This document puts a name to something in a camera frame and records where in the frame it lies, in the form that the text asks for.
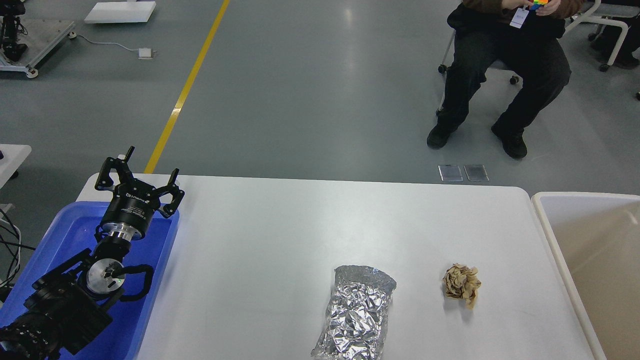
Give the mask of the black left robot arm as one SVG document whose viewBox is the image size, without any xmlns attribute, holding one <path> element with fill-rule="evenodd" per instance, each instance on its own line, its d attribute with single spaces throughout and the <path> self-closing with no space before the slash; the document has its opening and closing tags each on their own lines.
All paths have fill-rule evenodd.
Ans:
<svg viewBox="0 0 640 360">
<path fill-rule="evenodd" d="M 26 312 L 1 328 L 3 360 L 58 360 L 61 350 L 77 354 L 113 321 L 118 302 L 142 300 L 153 287 L 150 264 L 125 265 L 131 244 L 146 237 L 155 213 L 168 219 L 185 196 L 175 168 L 161 187 L 136 178 L 124 158 L 108 157 L 94 188 L 112 193 L 94 237 L 96 246 L 71 256 L 34 281 Z"/>
</svg>

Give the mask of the metal cart with robot base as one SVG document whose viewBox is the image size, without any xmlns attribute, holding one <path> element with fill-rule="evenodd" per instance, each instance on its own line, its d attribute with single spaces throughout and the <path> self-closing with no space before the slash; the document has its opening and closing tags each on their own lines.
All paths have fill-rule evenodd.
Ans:
<svg viewBox="0 0 640 360">
<path fill-rule="evenodd" d="M 25 73 L 29 79 L 39 75 L 36 65 L 62 40 L 74 39 L 76 23 L 71 20 L 22 19 L 25 15 L 22 0 L 2 0 L 1 54 L 2 72 Z"/>
</svg>

